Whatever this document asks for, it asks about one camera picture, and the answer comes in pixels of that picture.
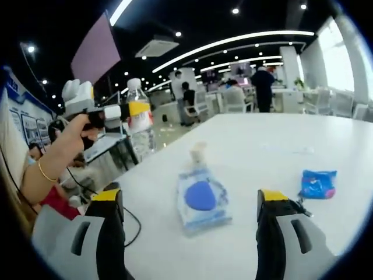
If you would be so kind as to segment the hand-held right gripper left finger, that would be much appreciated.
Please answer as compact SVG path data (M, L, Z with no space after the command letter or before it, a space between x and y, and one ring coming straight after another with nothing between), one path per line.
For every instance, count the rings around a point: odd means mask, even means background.
M49 264L62 279L126 279L122 192L97 194L84 216L53 212L56 229Z

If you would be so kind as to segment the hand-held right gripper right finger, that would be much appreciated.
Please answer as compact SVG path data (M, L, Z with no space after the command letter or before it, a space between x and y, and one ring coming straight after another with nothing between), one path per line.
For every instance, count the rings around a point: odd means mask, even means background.
M337 257L302 200L280 191L259 190L257 279L321 279Z

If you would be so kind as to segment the person's left hand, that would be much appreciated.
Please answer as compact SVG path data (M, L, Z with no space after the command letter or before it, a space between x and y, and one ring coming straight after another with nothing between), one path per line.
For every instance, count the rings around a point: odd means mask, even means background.
M85 128L87 124L90 124L87 114L79 114L70 121L43 156L47 163L65 168L84 150L83 138L95 141L99 129Z

